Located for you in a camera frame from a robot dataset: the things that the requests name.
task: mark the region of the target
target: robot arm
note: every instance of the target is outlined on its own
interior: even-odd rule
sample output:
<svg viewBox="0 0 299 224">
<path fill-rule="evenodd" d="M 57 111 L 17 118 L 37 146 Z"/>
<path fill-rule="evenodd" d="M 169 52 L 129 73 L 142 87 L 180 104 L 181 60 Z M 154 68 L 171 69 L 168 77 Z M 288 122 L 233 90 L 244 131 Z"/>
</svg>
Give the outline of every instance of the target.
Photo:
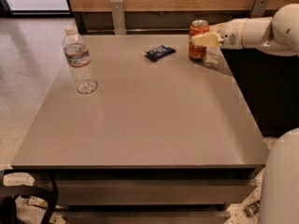
<svg viewBox="0 0 299 224">
<path fill-rule="evenodd" d="M 299 56 L 299 5 L 281 8 L 273 18 L 237 19 L 192 37 L 195 46 L 258 49 L 277 56 Z"/>
</svg>

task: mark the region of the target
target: black strap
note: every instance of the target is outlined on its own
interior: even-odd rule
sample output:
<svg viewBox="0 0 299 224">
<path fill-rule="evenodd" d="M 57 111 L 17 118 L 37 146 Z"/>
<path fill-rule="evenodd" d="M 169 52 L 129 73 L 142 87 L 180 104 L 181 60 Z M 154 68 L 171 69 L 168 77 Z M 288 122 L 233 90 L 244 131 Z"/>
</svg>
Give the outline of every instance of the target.
<svg viewBox="0 0 299 224">
<path fill-rule="evenodd" d="M 17 205 L 13 198 L 0 199 L 0 223 L 17 224 Z"/>
<path fill-rule="evenodd" d="M 0 171 L 0 199 L 4 200 L 5 198 L 11 198 L 14 196 L 36 196 L 39 197 L 47 202 L 47 209 L 43 219 L 41 221 L 42 224 L 49 224 L 50 218 L 55 210 L 55 206 L 58 200 L 58 187 L 52 178 L 52 176 L 43 176 L 46 177 L 51 185 L 52 189 L 47 190 L 40 187 L 35 186 L 5 186 L 4 185 L 4 176 L 6 174 L 11 173 L 19 173 L 18 171 L 14 170 L 2 170 Z"/>
</svg>

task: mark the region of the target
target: gray floor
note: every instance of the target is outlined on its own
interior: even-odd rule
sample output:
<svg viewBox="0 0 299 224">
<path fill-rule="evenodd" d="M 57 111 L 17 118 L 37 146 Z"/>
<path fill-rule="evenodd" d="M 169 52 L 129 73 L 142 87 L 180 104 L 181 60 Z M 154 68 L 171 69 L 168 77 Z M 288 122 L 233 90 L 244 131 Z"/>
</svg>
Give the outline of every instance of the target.
<svg viewBox="0 0 299 224">
<path fill-rule="evenodd" d="M 60 68 L 67 65 L 61 44 L 64 27 L 72 23 L 73 19 L 0 19 L 0 169 L 9 167 Z M 266 138 L 270 147 L 274 141 Z M 242 204 L 231 205 L 226 224 L 257 223 L 257 215 L 246 217 L 243 209 L 259 199 L 262 177 L 263 172 L 256 178 L 258 188 Z M 21 181 L 30 184 L 23 175 L 12 175 L 6 183 Z M 38 223 L 33 212 L 21 204 L 20 215 Z"/>
</svg>

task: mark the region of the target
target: soda can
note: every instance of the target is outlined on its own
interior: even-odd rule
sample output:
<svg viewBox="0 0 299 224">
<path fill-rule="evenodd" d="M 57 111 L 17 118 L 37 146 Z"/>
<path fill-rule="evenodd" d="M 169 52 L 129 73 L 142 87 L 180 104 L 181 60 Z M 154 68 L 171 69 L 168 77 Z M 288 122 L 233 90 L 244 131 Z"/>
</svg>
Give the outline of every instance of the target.
<svg viewBox="0 0 299 224">
<path fill-rule="evenodd" d="M 208 22 L 205 20 L 196 20 L 192 22 L 189 31 L 189 57 L 195 60 L 204 60 L 206 58 L 206 47 L 195 46 L 191 37 L 203 34 L 209 30 Z"/>
</svg>

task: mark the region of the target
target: blue package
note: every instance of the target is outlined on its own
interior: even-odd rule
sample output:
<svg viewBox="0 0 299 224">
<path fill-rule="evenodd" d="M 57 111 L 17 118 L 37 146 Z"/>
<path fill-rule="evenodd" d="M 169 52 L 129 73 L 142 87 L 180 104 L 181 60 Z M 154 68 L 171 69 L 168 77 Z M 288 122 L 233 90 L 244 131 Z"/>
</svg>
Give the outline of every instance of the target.
<svg viewBox="0 0 299 224">
<path fill-rule="evenodd" d="M 176 52 L 175 49 L 169 48 L 166 45 L 161 45 L 158 48 L 151 49 L 149 51 L 146 51 L 146 56 L 152 61 L 157 62 L 158 60 L 162 59 L 163 57 Z"/>
</svg>

